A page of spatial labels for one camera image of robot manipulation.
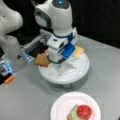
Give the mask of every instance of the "plate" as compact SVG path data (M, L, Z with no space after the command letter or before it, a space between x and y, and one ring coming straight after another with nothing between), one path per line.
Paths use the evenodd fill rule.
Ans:
M101 112L96 101L87 94L70 92L59 97L51 108L51 120L67 120L75 105L88 105L92 109L89 120L101 120Z

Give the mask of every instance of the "robot body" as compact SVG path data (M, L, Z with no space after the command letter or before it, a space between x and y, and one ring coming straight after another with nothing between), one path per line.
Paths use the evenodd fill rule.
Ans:
M48 0L36 6L35 18L42 27L53 29L53 34L47 43L49 60L61 63L68 59L74 52L74 45L78 40L77 31L72 28L72 10L69 2Z

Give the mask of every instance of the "gray table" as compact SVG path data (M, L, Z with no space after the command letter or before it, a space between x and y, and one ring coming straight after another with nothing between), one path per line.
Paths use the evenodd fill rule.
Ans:
M78 91L98 103L102 120L120 116L120 50L80 36L90 59L87 82ZM63 93L51 90L31 62L9 85L0 86L0 120L50 120L50 109Z

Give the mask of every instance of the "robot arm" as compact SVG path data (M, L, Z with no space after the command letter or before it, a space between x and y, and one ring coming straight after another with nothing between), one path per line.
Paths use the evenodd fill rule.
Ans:
M53 29L47 43L49 60L61 63L61 59L68 59L74 52L74 45L78 40L77 31L72 28L72 10L68 0L47 0L37 5L35 18L40 26Z
M0 0L0 47L4 51L5 60L11 62L15 72L27 64L27 60L21 51L18 40L6 34L19 29L22 25L22 16L7 7L3 0Z

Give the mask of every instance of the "background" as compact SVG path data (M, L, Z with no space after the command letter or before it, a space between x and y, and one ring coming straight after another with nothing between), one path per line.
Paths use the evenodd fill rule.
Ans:
M24 26L15 35L20 44L30 42L39 34L40 26L34 18L30 0L4 0L21 13ZM120 48L120 0L69 0L73 11L73 26L78 33L94 40Z

